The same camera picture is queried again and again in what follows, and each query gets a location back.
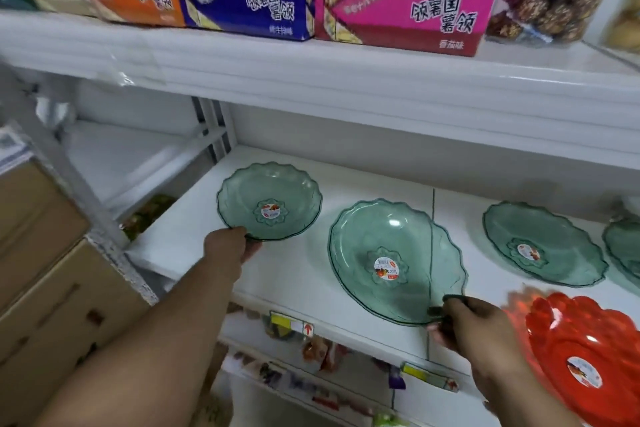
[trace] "shelf price tag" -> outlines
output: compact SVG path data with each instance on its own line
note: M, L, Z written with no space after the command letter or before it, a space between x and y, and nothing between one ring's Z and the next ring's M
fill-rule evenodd
M453 378L449 378L443 375L437 375L424 368L414 366L410 363L403 363L400 368L402 373L417 378L418 380L433 385L434 387L441 388L453 393L458 392L458 383Z
M304 334L307 337L314 335L314 326L311 323L300 321L300 319L292 318L291 316L285 316L280 312L271 311L271 324L276 326L282 326L283 328L289 328L292 331Z

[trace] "green glass plate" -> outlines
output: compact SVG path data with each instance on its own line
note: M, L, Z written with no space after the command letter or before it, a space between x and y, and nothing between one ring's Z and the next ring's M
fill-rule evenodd
M440 317L428 307L462 294L467 271L447 230L427 213L386 199L343 210L329 233L329 258L344 290L380 318L404 326Z
M623 272L640 278L640 223L633 220L611 223L602 240L613 263Z
M309 174L291 164L252 164L225 179L218 191L218 213L230 227L244 227L250 238L284 240L316 220L322 194Z
M526 203L492 204L484 233L516 267L549 284L593 286L609 264L589 234L564 216Z

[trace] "plate label sticker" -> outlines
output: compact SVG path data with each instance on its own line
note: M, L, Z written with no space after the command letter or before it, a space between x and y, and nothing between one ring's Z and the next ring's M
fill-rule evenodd
M395 261L388 257L380 257L373 264L376 275L383 280L395 280L400 277L400 269Z
M279 312L271 311L271 324L276 326L282 326L283 328L289 328L300 334L304 334L307 337L314 335L314 326L311 323L300 321L300 319L292 318L291 316L285 316Z
M569 372L573 377L585 387L601 388L602 377L598 373L598 370L587 360L572 356L571 358L567 358L566 367L569 368Z
M417 378L418 380L433 385L434 387L441 388L453 393L457 393L459 390L458 383L453 378L448 378L443 375L432 373L428 370L425 370L424 368L414 366L410 363L403 363L400 370L402 371L402 373Z
M267 220L274 220L280 216L280 205L276 203L267 203L260 208L260 214Z
M541 258L538 249L536 249L534 246L527 245L526 243L520 243L518 245L518 253L532 262L537 262Z

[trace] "human arm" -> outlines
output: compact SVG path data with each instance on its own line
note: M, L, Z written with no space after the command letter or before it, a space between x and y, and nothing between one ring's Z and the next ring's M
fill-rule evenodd
M474 298L451 298L452 323L430 328L432 337L471 363L478 390L502 427L581 427L574 413L540 384L520 352L507 315Z
M241 264L260 244L218 230L204 256L122 336L78 368L35 427L182 427L198 400Z

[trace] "human hand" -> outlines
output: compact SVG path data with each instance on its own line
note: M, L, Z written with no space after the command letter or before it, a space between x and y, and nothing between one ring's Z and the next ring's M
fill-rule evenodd
M427 329L436 342L469 360L478 390L491 401L501 381L526 377L531 370L507 315L489 302L472 297L465 301L468 306L456 298L445 301L444 314L451 321Z
M237 227L211 232L204 238L204 261L212 263L232 282L240 278L241 266L260 250L262 242L248 240L246 229Z

